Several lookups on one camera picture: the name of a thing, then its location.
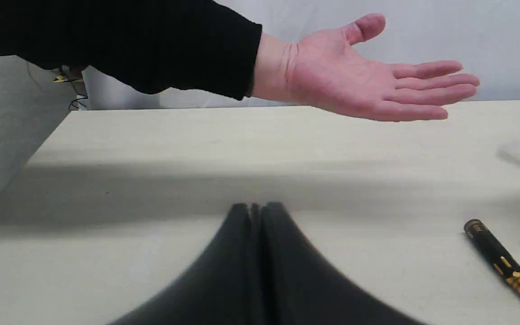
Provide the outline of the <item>black sleeved forearm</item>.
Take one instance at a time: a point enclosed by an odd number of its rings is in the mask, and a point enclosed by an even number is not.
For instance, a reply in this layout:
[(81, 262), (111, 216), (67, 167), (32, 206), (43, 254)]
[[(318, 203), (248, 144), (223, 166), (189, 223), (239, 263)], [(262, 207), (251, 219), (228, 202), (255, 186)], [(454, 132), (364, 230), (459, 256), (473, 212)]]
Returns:
[(0, 56), (140, 91), (250, 94), (262, 25), (213, 0), (0, 0)]

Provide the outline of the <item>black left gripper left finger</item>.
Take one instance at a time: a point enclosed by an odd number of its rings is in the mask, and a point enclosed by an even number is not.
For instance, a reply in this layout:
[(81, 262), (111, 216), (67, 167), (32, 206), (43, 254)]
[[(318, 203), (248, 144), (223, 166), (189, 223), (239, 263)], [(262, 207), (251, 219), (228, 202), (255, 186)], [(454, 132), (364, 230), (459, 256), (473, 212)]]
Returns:
[(256, 204), (233, 205), (200, 257), (114, 324), (260, 324), (259, 211)]

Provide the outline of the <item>open human hand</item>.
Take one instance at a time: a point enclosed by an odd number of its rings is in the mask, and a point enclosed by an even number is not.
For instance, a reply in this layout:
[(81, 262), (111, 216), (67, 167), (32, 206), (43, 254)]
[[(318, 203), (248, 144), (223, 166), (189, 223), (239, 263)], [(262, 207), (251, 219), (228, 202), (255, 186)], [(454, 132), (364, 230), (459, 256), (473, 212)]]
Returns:
[(370, 13), (344, 27), (316, 31), (297, 43), (262, 33), (249, 94), (386, 122), (445, 120), (446, 105), (476, 94), (479, 79), (457, 61), (388, 64), (353, 46), (382, 33), (386, 19)]

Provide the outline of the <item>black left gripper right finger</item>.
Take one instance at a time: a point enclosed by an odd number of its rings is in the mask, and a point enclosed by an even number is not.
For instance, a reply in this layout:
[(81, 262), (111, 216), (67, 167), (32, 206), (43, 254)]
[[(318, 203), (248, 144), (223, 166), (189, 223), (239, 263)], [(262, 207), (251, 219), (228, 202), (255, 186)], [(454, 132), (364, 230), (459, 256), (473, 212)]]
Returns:
[(311, 244), (279, 202), (260, 209), (267, 325), (417, 325), (361, 289)]

